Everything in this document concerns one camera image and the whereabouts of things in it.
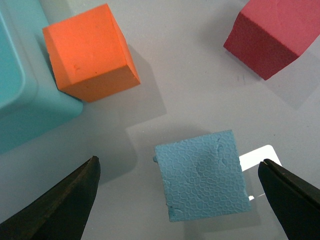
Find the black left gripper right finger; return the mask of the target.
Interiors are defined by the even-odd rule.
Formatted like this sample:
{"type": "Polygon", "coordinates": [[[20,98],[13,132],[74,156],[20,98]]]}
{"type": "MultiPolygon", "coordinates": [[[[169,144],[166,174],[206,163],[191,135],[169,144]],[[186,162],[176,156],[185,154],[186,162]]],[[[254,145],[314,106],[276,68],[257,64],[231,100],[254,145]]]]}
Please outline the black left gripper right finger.
{"type": "Polygon", "coordinates": [[[266,198],[289,240],[320,238],[320,190],[270,159],[258,166],[266,198]]]}

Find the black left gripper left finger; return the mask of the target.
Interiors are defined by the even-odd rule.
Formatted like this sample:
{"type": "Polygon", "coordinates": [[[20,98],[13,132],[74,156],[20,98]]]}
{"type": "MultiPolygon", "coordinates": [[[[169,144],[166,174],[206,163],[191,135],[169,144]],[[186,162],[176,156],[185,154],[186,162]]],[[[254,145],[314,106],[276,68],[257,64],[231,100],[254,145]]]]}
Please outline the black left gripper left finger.
{"type": "Polygon", "coordinates": [[[99,158],[91,157],[54,187],[0,224],[2,240],[79,240],[100,180],[99,158]]]}

